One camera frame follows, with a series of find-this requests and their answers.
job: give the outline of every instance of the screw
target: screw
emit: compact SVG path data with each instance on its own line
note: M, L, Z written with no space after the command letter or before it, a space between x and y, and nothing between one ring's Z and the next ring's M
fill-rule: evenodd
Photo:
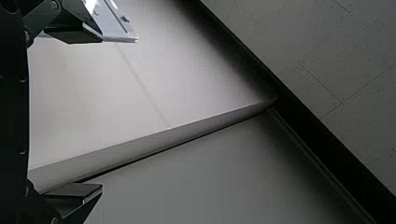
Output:
M27 31L25 31L25 40L26 40L26 43L30 42L30 35Z
M59 9L59 5L58 5L58 3L55 2L55 1L52 1L52 2L50 3L50 5L52 6L52 8L53 8L55 11L57 11L57 10Z
M50 224L60 224L61 220L57 217L53 218L52 221L50 222Z

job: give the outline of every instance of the metal bracket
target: metal bracket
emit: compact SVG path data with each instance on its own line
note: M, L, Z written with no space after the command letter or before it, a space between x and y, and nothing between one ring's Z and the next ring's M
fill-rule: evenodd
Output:
M102 196L102 185L68 184L40 195L28 181L20 224L81 224Z
M28 48L33 44L35 37L50 25L61 12L62 5L59 0L44 0L23 17Z

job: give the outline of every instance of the black mechanical arm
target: black mechanical arm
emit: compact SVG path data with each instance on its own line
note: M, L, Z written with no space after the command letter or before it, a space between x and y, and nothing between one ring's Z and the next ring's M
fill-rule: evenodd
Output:
M102 195L87 184L39 194L27 179L27 48L43 31L68 44L102 42L81 0L0 0L0 223L83 223Z

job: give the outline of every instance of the gray wall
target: gray wall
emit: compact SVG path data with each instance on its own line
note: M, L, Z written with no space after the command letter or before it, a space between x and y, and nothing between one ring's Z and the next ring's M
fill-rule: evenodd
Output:
M90 182L87 223L361 223L268 115Z
M396 194L395 1L202 2Z
M136 45L37 39L30 169L263 101L246 74L179 1L116 0Z

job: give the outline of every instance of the black metal frame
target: black metal frame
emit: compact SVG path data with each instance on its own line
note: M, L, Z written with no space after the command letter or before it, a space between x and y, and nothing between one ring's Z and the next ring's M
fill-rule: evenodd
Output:
M73 10L79 13L84 9L79 2ZM27 180L27 48L63 11L59 0L21 0L18 4L16 0L0 0L0 176L3 180L0 185L0 223L83 223L102 195L101 185L84 184L71 184L40 195Z
M269 85L279 96L274 106L304 143L341 182L343 187L377 223L395 223L396 197L332 132L289 90L201 0L185 3L194 16L214 30L221 42L237 52L240 63L252 69L256 78Z

